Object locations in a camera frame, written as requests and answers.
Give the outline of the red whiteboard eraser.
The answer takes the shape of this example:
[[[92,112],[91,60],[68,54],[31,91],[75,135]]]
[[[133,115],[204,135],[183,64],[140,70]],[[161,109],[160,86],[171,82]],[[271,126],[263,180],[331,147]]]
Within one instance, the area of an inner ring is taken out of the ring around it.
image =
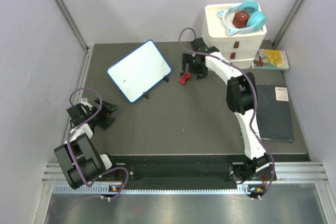
[[[185,73],[180,77],[179,83],[180,84],[186,84],[187,81],[191,78],[192,78],[192,75],[190,73]]]

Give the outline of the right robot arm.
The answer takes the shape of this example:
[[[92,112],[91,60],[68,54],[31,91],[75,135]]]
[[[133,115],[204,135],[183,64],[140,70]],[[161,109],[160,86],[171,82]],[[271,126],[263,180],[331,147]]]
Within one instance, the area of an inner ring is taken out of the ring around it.
[[[241,184],[246,180],[256,180],[271,165],[272,158],[262,145],[257,120],[257,92],[254,75],[244,73],[229,63],[214,46],[208,47],[203,38],[191,42],[189,53],[182,54],[179,82],[185,84],[195,75],[204,79],[208,71],[214,71],[226,84],[226,103],[238,119],[244,140],[247,161],[242,167],[231,168],[232,180]]]

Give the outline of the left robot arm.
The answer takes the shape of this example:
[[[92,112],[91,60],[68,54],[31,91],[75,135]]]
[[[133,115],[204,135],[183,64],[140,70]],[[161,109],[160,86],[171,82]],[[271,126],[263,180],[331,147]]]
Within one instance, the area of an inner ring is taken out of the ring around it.
[[[56,159],[69,186],[78,189],[99,176],[114,180],[119,168],[108,154],[98,154],[91,142],[95,127],[107,130],[115,121],[111,115],[119,109],[116,104],[102,102],[101,110],[87,100],[67,109],[70,116],[69,140],[54,149]]]

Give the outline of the blue framed whiteboard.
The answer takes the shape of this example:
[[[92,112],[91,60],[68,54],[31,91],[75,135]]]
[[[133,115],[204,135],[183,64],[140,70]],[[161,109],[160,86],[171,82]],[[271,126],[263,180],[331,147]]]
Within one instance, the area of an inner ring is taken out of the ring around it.
[[[171,72],[171,66],[152,40],[147,40],[107,70],[130,103],[143,97]]]

